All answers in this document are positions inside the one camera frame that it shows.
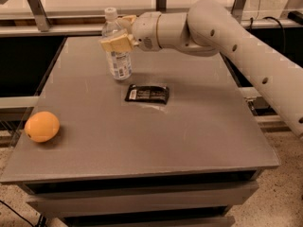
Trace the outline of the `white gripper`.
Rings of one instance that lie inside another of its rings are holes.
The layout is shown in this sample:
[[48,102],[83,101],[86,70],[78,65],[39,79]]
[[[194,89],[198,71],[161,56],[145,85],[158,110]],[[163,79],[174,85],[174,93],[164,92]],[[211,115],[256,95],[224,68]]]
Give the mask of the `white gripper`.
[[159,51],[157,25],[161,12],[145,12],[136,18],[127,15],[117,19],[125,29],[103,37],[99,43],[106,52],[131,52],[136,46],[143,51]]

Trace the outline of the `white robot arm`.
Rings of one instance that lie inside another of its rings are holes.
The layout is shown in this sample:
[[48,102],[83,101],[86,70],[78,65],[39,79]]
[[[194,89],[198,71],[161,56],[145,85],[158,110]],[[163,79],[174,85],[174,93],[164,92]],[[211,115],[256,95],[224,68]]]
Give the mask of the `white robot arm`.
[[195,56],[224,54],[299,137],[303,137],[303,68],[246,31],[214,0],[187,12],[145,12],[118,20],[122,29],[100,40],[107,52],[164,48]]

